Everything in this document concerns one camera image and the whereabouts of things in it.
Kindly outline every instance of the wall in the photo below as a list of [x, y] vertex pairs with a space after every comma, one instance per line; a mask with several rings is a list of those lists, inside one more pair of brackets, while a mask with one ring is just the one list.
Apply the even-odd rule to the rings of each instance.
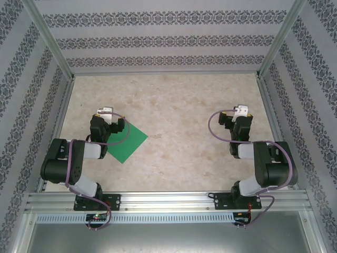
[[36, 1], [75, 73], [256, 71], [294, 0]]
[[68, 81], [19, 0], [1, 1], [0, 17], [0, 252], [5, 252], [27, 193], [36, 189]]
[[336, 18], [336, 0], [309, 0], [265, 76], [329, 252], [337, 252]]

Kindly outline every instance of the purple cable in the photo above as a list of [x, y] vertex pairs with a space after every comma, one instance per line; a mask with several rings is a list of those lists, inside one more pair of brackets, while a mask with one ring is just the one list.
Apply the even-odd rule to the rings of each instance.
[[277, 143], [275, 143], [273, 141], [232, 141], [232, 140], [222, 139], [219, 136], [217, 136], [212, 131], [212, 129], [211, 129], [211, 120], [213, 119], [213, 117], [215, 115], [217, 115], [218, 113], [222, 113], [222, 112], [235, 112], [235, 111], [236, 110], [221, 110], [221, 111], [217, 111], [217, 112], [213, 113], [213, 115], [210, 117], [209, 123], [208, 123], [209, 131], [212, 134], [212, 136], [216, 137], [220, 141], [239, 143], [239, 144], [251, 144], [253, 142], [266, 142], [266, 143], [269, 143], [269, 144], [277, 147], [279, 150], [281, 150], [281, 152], [284, 154], [284, 156], [285, 156], [285, 158], [286, 158], [286, 160], [287, 160], [287, 162], [289, 164], [289, 175], [288, 175], [287, 180], [284, 182], [284, 184], [282, 184], [281, 186], [277, 186], [277, 187], [266, 188], [266, 189], [260, 190], [257, 193], [255, 193], [260, 198], [272, 198], [272, 202], [269, 204], [269, 206], [267, 206], [266, 209], [259, 216], [257, 216], [252, 222], [250, 222], [248, 225], [244, 225], [243, 223], [241, 223], [239, 221], [236, 221], [237, 223], [241, 224], [242, 226], [248, 227], [251, 224], [254, 224], [258, 219], [260, 219], [260, 217], [263, 216], [271, 208], [271, 206], [275, 202], [275, 198], [272, 195], [263, 195], [263, 196], [259, 196], [259, 195], [262, 194], [262, 193], [265, 193], [265, 192], [267, 192], [269, 190], [277, 190], [277, 189], [281, 189], [283, 187], [286, 187], [290, 183], [292, 175], [293, 175], [293, 165], [291, 163], [291, 159], [290, 159], [289, 155], [287, 154], [287, 152], [280, 145], [278, 145]]
[[[111, 146], [111, 145], [118, 145], [120, 143], [122, 143], [123, 141], [125, 141], [128, 137], [128, 135], [130, 134], [130, 123], [126, 120], [125, 117], [119, 115], [118, 113], [114, 113], [114, 112], [104, 112], [104, 113], [100, 113], [100, 114], [112, 114], [112, 115], [116, 115], [116, 116], [119, 116], [121, 118], [124, 119], [124, 121], [126, 122], [127, 124], [127, 134], [126, 136], [123, 138], [123, 140], [121, 141], [117, 141], [115, 143], [100, 143], [100, 142], [88, 142], [88, 143], [92, 143], [92, 144], [99, 144], [99, 145], [106, 145], [106, 146]], [[88, 227], [89, 227], [89, 230], [92, 230], [94, 229], [95, 231], [97, 230], [100, 230], [102, 228], [105, 228], [111, 221], [111, 217], [112, 217], [112, 214], [111, 214], [111, 208], [109, 207], [108, 204], [104, 203], [103, 201], [99, 200], [99, 199], [96, 199], [96, 198], [93, 198], [93, 197], [90, 197], [90, 196], [87, 196], [87, 195], [84, 195], [84, 194], [81, 194], [80, 192], [77, 192], [73, 189], [70, 188], [70, 185], [69, 185], [69, 177], [70, 177], [70, 169], [71, 169], [71, 160], [72, 160], [72, 150], [73, 150], [73, 143], [74, 143], [75, 140], [71, 140], [70, 144], [69, 144], [69, 154], [68, 154], [68, 167], [67, 167], [67, 176], [66, 176], [66, 179], [65, 179], [65, 186], [66, 188], [69, 189], [69, 191], [71, 191], [72, 193], [76, 194], [76, 195], [79, 195], [80, 197], [84, 197], [84, 198], [87, 198], [87, 199], [90, 199], [90, 200], [94, 200], [102, 205], [104, 205], [106, 208], [107, 208], [107, 212], [109, 212], [109, 219], [108, 221], [101, 225], [99, 228], [92, 228], [90, 227], [90, 223], [91, 223], [91, 220], [89, 221], [88, 223]]]

